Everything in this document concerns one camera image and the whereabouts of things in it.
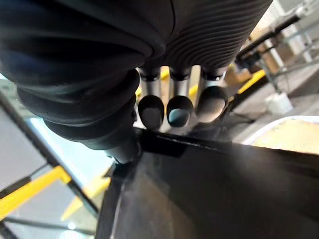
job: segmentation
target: black cable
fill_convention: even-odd
[[[29,177],[31,178],[32,176],[34,176],[36,173],[40,172],[43,168],[45,168],[48,165],[49,165],[49,163],[45,163],[42,166],[38,167],[32,173],[29,174]]]
[[[12,218],[12,217],[6,217],[3,221],[7,222],[7,223],[14,223],[14,224],[19,224],[19,225],[24,225],[24,226],[29,226],[29,227],[35,227],[35,228],[44,228],[44,229],[61,230],[61,231],[69,231],[70,230],[66,226],[40,223],[40,222],[34,222],[34,221],[29,221],[29,220],[16,219],[16,218]],[[73,231],[75,231],[77,233],[89,235],[89,236],[95,235],[94,231],[86,230],[86,229],[76,228]]]

